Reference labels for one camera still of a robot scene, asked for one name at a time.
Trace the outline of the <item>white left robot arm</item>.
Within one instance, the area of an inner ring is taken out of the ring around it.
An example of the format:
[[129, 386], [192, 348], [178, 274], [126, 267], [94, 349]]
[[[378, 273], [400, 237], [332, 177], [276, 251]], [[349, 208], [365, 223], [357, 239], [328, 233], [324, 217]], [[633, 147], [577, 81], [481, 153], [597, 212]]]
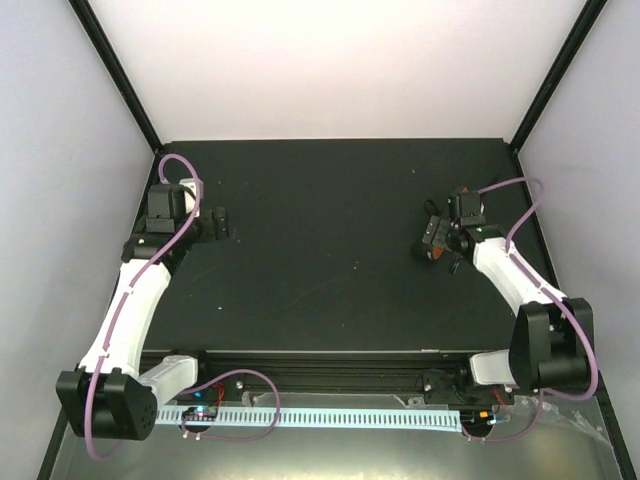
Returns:
[[213, 391], [213, 372], [189, 355], [169, 355], [146, 372], [140, 369], [155, 310], [186, 255], [197, 243], [228, 236], [225, 209], [201, 207], [203, 194], [202, 181], [193, 178], [149, 189], [146, 213], [123, 246], [102, 326], [78, 366], [56, 382], [77, 436], [144, 440], [159, 408], [181, 391], [193, 399]]

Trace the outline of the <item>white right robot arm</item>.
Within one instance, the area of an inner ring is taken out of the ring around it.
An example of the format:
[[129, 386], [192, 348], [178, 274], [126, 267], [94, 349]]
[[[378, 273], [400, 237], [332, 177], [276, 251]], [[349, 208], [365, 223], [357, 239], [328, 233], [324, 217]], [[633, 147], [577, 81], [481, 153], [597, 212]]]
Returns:
[[508, 348], [476, 353], [469, 369], [454, 379], [457, 396], [476, 403], [491, 386], [538, 390], [584, 401], [599, 384], [593, 342], [594, 312], [583, 298], [571, 298], [551, 285], [515, 245], [516, 222], [505, 230], [485, 215], [488, 188], [456, 189], [447, 209], [424, 203], [428, 221], [416, 243], [420, 258], [436, 261], [451, 254], [450, 269], [466, 262], [484, 275], [515, 316]]

